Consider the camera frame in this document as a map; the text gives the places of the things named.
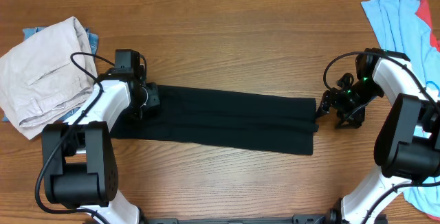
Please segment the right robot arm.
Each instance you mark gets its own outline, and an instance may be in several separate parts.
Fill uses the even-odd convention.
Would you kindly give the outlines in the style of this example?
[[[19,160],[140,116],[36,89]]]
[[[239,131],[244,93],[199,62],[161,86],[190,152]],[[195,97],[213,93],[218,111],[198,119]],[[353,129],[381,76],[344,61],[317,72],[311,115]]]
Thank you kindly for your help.
[[[403,191],[433,188],[439,176],[439,97],[416,77],[407,55],[378,48],[352,52],[356,74],[346,73],[323,93],[316,117],[335,109],[336,128],[359,128],[365,108],[387,97],[391,110],[374,146],[375,166],[350,194],[316,223],[387,223],[382,213]]]

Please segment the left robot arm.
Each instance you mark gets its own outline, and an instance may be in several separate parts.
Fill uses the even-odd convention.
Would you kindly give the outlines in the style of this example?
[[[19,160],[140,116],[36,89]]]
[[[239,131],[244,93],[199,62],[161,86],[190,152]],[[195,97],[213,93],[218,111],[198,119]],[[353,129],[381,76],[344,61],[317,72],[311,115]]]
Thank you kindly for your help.
[[[88,214],[97,223],[145,223],[143,211],[118,188],[118,167],[110,132],[121,115],[141,120],[158,107],[157,85],[146,81],[146,59],[118,49],[111,68],[99,76],[87,72],[93,91],[61,123],[41,133],[43,166],[34,197],[49,214]]]

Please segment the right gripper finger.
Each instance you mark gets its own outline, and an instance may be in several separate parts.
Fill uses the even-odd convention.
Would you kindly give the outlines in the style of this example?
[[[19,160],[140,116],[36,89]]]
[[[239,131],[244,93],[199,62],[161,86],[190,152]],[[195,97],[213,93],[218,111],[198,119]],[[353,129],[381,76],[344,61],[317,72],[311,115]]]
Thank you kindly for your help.
[[[337,111],[337,117],[340,121],[336,124],[336,129],[360,128],[365,120],[365,109],[359,109],[353,113]]]
[[[330,90],[326,90],[322,95],[322,99],[316,110],[315,117],[319,118],[328,114],[330,107],[331,107],[331,92]]]

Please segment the black shirt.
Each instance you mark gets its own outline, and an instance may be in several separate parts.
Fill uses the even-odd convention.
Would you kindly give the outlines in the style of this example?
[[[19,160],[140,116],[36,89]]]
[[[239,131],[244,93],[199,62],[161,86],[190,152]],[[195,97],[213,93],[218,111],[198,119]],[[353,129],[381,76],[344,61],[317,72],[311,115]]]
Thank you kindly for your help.
[[[312,155],[316,101],[160,85],[160,105],[121,115],[111,136]]]

